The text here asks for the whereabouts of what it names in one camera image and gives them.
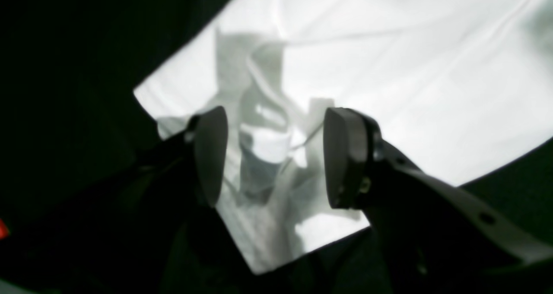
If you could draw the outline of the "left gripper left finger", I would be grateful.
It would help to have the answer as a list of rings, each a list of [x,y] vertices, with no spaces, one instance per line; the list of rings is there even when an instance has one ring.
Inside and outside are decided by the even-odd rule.
[[[71,253],[78,294],[173,294],[188,283],[188,228],[219,199],[228,136],[224,107],[201,111],[90,190]]]

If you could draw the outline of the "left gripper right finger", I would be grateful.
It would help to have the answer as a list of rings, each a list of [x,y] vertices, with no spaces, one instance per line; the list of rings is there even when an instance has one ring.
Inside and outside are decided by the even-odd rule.
[[[552,246],[466,190],[423,172],[375,119],[330,107],[323,122],[331,208],[362,211],[396,294],[550,294]]]

